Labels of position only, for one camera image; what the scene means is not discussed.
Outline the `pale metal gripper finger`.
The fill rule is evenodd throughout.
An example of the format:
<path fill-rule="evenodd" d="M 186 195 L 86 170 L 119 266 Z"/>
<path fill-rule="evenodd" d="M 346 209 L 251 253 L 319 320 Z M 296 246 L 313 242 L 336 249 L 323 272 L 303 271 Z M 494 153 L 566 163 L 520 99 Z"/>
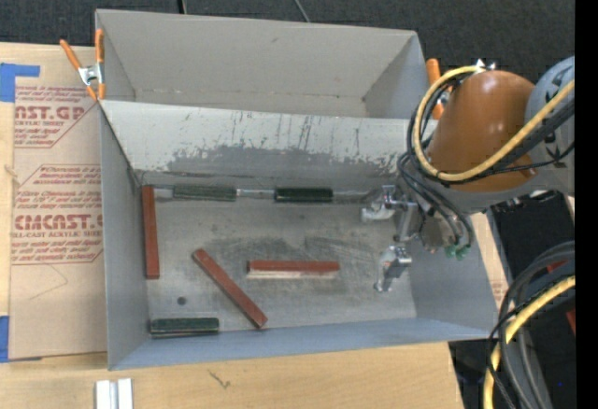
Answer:
<path fill-rule="evenodd" d="M 378 259 L 375 291 L 390 291 L 392 282 L 398 279 L 411 265 L 412 257 L 405 247 L 388 246 Z"/>
<path fill-rule="evenodd" d="M 403 193 L 397 185 L 383 185 L 360 212 L 364 223 L 388 220 L 405 210 Z"/>

